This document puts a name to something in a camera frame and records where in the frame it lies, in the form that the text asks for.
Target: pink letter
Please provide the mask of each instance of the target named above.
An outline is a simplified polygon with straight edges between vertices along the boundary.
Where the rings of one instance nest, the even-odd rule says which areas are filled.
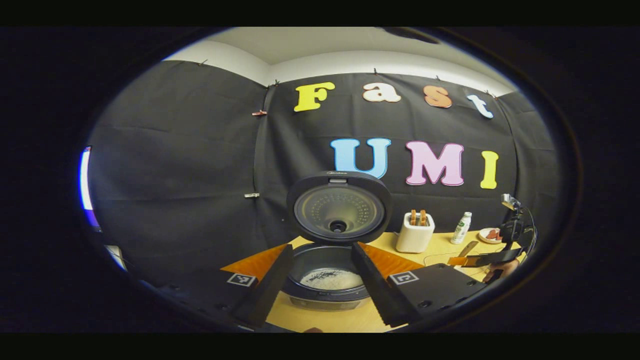
[[[409,185],[422,185],[427,182],[422,169],[427,170],[427,175],[432,184],[440,179],[442,172],[447,169],[442,184],[446,186],[460,186],[464,183],[462,179],[462,152],[465,148],[456,143],[448,143],[442,149],[439,158],[436,158],[433,151],[426,142],[408,142],[407,149],[412,154],[411,176],[406,178]]]

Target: human hand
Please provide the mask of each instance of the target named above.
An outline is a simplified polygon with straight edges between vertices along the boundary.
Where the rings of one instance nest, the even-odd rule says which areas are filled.
[[[489,273],[486,274],[482,282],[488,282],[489,280],[491,280],[496,270],[502,270],[502,275],[500,275],[500,277],[508,276],[514,270],[516,270],[519,264],[520,261],[518,259],[511,260],[510,262],[504,264],[491,264],[489,266]]]

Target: black fabric backdrop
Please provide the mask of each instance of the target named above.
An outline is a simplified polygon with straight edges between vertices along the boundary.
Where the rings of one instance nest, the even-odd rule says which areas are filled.
[[[335,90],[317,110],[295,112],[296,87],[330,81]],[[399,102],[369,102],[363,85],[392,85]],[[453,101],[436,108],[426,85]],[[487,103],[483,117],[468,95]],[[252,116],[264,109],[267,115]],[[335,168],[330,142],[360,141],[356,166],[372,167],[370,138],[388,138],[381,180],[394,198],[387,231],[402,215],[426,209],[437,232],[453,231],[465,211],[472,230],[507,215],[500,194],[533,210],[541,241],[554,219],[561,175],[553,143],[537,113],[518,94],[498,99],[445,81],[390,74],[339,74],[268,88],[240,75],[188,61],[163,61],[131,83],[106,108],[88,141],[93,206],[106,241],[121,247],[131,272],[160,285],[203,266],[224,266],[297,236],[285,208],[299,178]],[[436,156],[447,143],[464,146],[461,186],[406,184],[409,141]],[[482,189],[482,151],[494,151],[496,189]],[[246,193],[260,197],[246,199]]]

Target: white wall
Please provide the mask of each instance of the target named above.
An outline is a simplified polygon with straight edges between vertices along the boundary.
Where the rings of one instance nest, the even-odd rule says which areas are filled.
[[[422,76],[456,83],[481,92],[488,90],[495,96],[515,91],[500,81],[487,75],[448,61],[425,56],[396,53],[392,51],[341,51],[306,56],[294,60],[269,65],[258,57],[236,47],[203,40],[195,43],[165,60],[184,60],[219,67],[242,75],[264,86],[295,79],[329,74],[352,72],[380,73]]]

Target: plate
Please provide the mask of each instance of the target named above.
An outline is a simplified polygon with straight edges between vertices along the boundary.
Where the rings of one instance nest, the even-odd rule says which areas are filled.
[[[502,243],[502,240],[498,240],[498,239],[488,239],[487,236],[489,236],[489,233],[491,232],[491,230],[496,230],[500,231],[500,229],[498,229],[497,227],[486,227],[482,230],[480,230],[478,232],[478,238],[480,238],[480,240],[484,241],[485,243],[489,243],[489,244],[500,244]]]

